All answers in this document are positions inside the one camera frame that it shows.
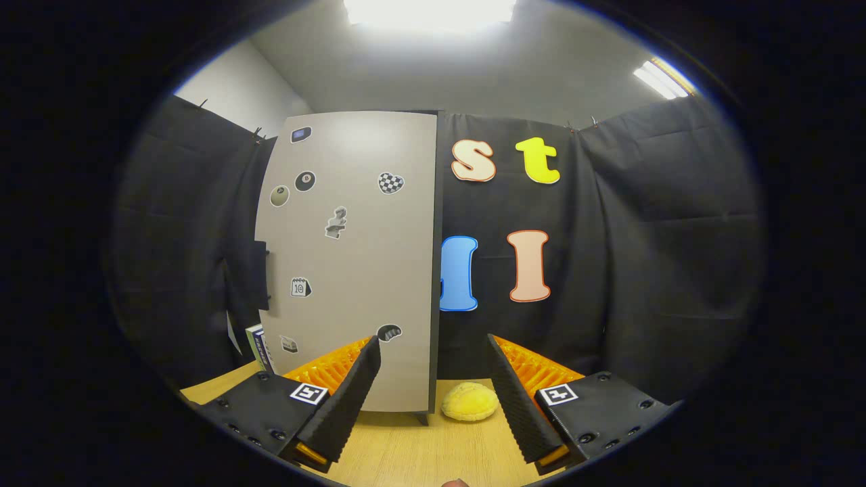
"letter s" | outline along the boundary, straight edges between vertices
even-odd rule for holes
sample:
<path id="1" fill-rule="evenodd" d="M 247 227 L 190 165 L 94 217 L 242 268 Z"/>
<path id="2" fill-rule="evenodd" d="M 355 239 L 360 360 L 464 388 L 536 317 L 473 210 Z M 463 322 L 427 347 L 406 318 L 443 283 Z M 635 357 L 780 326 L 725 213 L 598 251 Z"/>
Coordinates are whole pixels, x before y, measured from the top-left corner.
<path id="1" fill-rule="evenodd" d="M 451 163 L 451 171 L 464 181 L 484 182 L 496 175 L 496 164 L 490 160 L 493 149 L 487 142 L 479 140 L 458 140 L 451 147 L 456 161 Z"/>

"ceiling light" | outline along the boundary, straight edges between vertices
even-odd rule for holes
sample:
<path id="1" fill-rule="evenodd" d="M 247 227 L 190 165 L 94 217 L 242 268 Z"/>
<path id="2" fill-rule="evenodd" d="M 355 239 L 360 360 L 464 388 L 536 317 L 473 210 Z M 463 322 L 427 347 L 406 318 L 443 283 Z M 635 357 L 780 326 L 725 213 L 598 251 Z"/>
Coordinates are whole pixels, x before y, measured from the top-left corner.
<path id="1" fill-rule="evenodd" d="M 471 29 L 511 22 L 517 0 L 344 0 L 349 23 L 397 29 Z"/>
<path id="2" fill-rule="evenodd" d="M 655 89 L 661 96 L 667 98 L 668 100 L 673 100 L 676 98 L 674 92 L 670 91 L 668 87 L 664 86 L 664 83 L 659 81 L 655 76 L 651 75 L 643 68 L 638 68 L 635 70 L 635 76 L 641 79 L 644 83 L 648 84 L 650 88 Z"/>
<path id="3" fill-rule="evenodd" d="M 688 92 L 688 94 L 697 93 L 695 85 L 693 85 L 691 81 L 687 80 L 686 77 L 682 75 L 682 73 L 677 71 L 673 66 L 666 63 L 663 59 L 654 57 L 650 59 L 649 62 L 655 64 L 659 69 L 664 71 L 664 74 L 670 76 L 670 78 L 676 81 L 676 84 L 680 85 L 682 89 Z"/>
<path id="4" fill-rule="evenodd" d="M 657 57 L 645 62 L 642 68 L 638 68 L 635 76 L 668 100 L 695 93 L 695 88 L 680 75 L 679 71 Z"/>
<path id="5" fill-rule="evenodd" d="M 680 85 L 676 84 L 676 81 L 671 79 L 670 76 L 668 76 L 664 71 L 659 69 L 658 66 L 656 66 L 652 62 L 649 62 L 649 61 L 645 62 L 643 64 L 643 69 L 645 69 L 647 71 L 647 73 L 650 73 L 651 75 L 655 76 L 655 78 L 657 80 L 661 81 L 662 84 L 664 84 L 664 86 L 668 87 L 668 89 L 670 91 L 674 92 L 675 95 L 680 96 L 680 97 L 688 96 L 688 93 L 686 93 L 686 90 L 682 89 L 682 87 Z"/>

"foam letter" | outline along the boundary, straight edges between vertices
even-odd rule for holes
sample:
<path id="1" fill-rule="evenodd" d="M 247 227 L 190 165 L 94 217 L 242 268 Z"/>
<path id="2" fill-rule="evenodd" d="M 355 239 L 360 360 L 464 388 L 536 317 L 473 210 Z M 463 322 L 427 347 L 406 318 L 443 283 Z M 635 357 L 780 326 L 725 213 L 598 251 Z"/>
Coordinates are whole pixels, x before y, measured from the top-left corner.
<path id="1" fill-rule="evenodd" d="M 451 163 L 451 171 L 464 181 L 489 181 L 496 175 L 496 164 L 489 159 L 493 149 L 487 142 L 479 140 L 458 140 L 451 147 L 456 161 Z"/>
<path id="2" fill-rule="evenodd" d="M 442 311 L 472 311 L 478 300 L 472 297 L 472 252 L 478 241 L 472 237 L 448 237 L 442 242 Z"/>
<path id="3" fill-rule="evenodd" d="M 523 166 L 531 180 L 545 185 L 559 181 L 559 171 L 547 169 L 547 156 L 555 156 L 556 148 L 545 146 L 544 139 L 532 137 L 518 142 L 514 148 L 523 152 Z"/>
<path id="4" fill-rule="evenodd" d="M 547 234 L 539 230 L 521 230 L 506 238 L 514 247 L 517 260 L 517 285 L 511 290 L 512 301 L 541 301 L 550 295 L 544 284 L 544 259 L 541 246 L 548 240 Z"/>

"yellow sponge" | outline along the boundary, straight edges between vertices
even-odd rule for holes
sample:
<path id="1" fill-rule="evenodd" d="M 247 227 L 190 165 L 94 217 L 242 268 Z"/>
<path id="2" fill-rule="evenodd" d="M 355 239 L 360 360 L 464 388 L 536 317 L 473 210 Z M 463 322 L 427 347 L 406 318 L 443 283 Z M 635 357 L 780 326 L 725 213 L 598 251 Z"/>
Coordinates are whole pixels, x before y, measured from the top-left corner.
<path id="1" fill-rule="evenodd" d="M 461 421 L 485 419 L 499 407 L 496 393 L 477 382 L 462 382 L 445 394 L 442 412 Z"/>

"blue letter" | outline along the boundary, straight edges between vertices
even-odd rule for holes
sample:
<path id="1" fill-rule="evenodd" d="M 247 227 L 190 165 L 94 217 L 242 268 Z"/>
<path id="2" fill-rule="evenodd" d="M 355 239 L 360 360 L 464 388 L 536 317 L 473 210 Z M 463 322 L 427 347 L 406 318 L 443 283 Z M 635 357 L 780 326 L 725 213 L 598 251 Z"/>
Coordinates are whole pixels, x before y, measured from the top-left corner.
<path id="1" fill-rule="evenodd" d="M 478 300 L 472 297 L 472 252 L 478 241 L 472 237 L 448 237 L 442 242 L 442 311 L 472 311 Z"/>

